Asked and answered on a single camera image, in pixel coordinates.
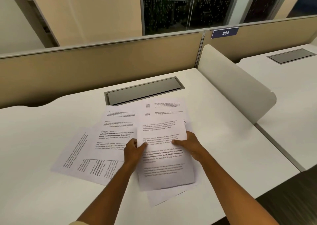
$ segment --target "stack of papers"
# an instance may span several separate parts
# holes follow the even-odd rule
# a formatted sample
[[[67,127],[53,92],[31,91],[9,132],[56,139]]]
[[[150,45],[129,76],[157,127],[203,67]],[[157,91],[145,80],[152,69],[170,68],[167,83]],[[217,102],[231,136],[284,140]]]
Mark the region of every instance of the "stack of papers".
[[[197,184],[191,155],[174,146],[192,131],[184,100],[149,98],[107,106],[93,127],[81,128],[61,153],[52,171],[107,185],[124,162],[126,143],[147,142],[137,167],[141,191],[156,206]]]

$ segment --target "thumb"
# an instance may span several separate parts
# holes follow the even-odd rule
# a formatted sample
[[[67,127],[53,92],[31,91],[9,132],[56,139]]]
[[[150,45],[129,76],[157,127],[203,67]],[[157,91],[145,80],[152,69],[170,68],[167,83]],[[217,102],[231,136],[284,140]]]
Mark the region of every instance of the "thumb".
[[[141,146],[139,146],[137,149],[142,154],[144,149],[147,147],[147,142],[144,142]]]
[[[172,140],[172,144],[176,145],[176,146],[184,146],[184,141],[180,141],[180,140]]]

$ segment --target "office desk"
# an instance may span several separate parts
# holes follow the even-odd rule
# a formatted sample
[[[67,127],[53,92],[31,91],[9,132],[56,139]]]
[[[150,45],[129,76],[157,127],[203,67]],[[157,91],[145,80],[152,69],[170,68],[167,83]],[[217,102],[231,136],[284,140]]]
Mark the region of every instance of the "office desk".
[[[67,224],[103,186],[50,172],[79,127],[93,126],[105,109],[105,91],[174,77],[193,129],[204,147],[253,197],[299,171],[206,79],[189,69],[61,97],[42,107],[0,110],[2,224]],[[154,208],[133,174],[116,224],[212,224],[224,212],[201,167],[200,183]]]
[[[317,47],[307,44],[244,58],[237,65],[276,94],[276,105],[258,125],[304,171],[317,163],[317,56],[282,65],[267,58],[299,48],[317,54]]]

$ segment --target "hand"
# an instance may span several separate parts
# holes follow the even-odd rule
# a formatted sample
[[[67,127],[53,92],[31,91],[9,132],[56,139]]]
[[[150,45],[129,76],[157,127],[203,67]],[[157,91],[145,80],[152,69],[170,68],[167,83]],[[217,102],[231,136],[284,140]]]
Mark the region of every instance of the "hand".
[[[137,147],[137,139],[131,139],[126,144],[124,151],[124,165],[128,166],[133,172],[143,154],[143,151],[147,143],[143,143],[140,147]]]
[[[200,144],[194,133],[190,131],[186,131],[186,133],[187,140],[172,140],[172,144],[184,147],[187,151],[190,152],[190,154],[195,160],[201,162],[205,155],[209,154],[208,151]]]

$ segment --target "forearm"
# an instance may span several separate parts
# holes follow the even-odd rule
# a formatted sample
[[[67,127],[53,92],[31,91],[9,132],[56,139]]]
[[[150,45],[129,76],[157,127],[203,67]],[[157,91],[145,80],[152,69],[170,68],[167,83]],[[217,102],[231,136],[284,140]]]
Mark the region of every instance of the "forearm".
[[[231,225],[278,225],[207,151],[200,162]]]
[[[89,225],[113,225],[132,172],[133,167],[123,164],[77,220]]]

